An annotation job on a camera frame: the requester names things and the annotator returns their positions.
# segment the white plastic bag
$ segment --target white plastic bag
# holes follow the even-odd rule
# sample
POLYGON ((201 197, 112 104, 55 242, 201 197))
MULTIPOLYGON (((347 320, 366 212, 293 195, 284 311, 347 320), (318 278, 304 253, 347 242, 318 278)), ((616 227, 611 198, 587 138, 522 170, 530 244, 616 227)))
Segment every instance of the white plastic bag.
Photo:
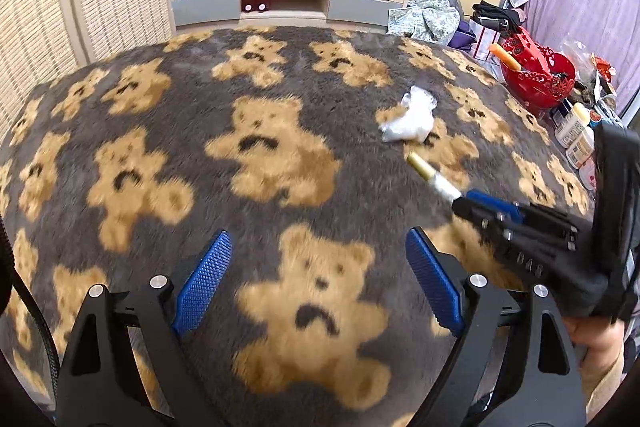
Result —
POLYGON ((400 105, 407 109, 404 116, 380 124, 382 141, 416 140, 424 142, 433 128, 433 110, 438 102, 433 95, 421 87, 411 86, 404 94, 400 105))

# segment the blue gripper pad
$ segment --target blue gripper pad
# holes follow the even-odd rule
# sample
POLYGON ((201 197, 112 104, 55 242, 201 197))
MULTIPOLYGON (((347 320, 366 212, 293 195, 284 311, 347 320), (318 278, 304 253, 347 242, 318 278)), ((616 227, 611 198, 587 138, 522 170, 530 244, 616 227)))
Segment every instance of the blue gripper pad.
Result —
POLYGON ((209 244, 196 269, 178 294, 172 328, 178 335, 200 325, 231 261, 231 238, 220 232, 209 244))
POLYGON ((475 201, 476 203, 484 204, 484 206, 487 206, 495 212, 508 215, 511 217, 511 220, 518 225, 521 225, 523 222, 522 213, 519 208, 509 201, 499 200, 475 188, 469 190, 465 196, 467 199, 475 201))
POLYGON ((407 261, 438 323, 459 337, 465 329, 462 300, 436 257, 439 252, 416 229, 411 229, 406 235, 404 248, 407 261))

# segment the metal screw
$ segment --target metal screw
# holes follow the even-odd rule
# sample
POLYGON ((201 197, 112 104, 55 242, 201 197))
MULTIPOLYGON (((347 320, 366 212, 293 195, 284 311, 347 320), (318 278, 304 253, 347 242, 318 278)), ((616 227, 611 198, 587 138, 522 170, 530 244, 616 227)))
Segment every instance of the metal screw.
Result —
POLYGON ((477 288, 482 288, 486 286, 486 277, 482 274, 474 273, 469 277, 469 282, 477 288))
POLYGON ((100 295, 102 295, 103 291, 104 287, 101 284, 94 284, 93 286, 91 286, 91 288, 89 288, 89 296, 99 297, 100 295))
POLYGON ((167 282, 167 278, 164 275, 154 275, 151 277, 149 284, 151 288, 159 289, 162 288, 167 282))
POLYGON ((533 293, 535 293, 538 297, 546 297, 549 295, 549 290, 546 289, 545 285, 536 284, 533 286, 533 293))

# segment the bottle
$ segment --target bottle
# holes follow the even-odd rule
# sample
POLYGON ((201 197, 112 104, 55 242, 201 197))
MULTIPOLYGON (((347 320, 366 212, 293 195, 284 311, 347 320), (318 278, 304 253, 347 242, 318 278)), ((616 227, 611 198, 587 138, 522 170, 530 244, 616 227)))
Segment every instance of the bottle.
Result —
POLYGON ((580 136, 580 133, 589 125, 590 121, 589 110, 580 102, 575 103, 569 114, 556 129, 556 139, 566 149, 580 136))
POLYGON ((571 166, 574 169, 579 169, 593 154, 594 145, 593 129, 586 127, 564 154, 571 166))
POLYGON ((596 187, 596 164, 593 161, 593 156, 587 158, 587 161, 582 164, 582 167, 578 170, 580 175, 580 181, 587 190, 595 190, 596 187))

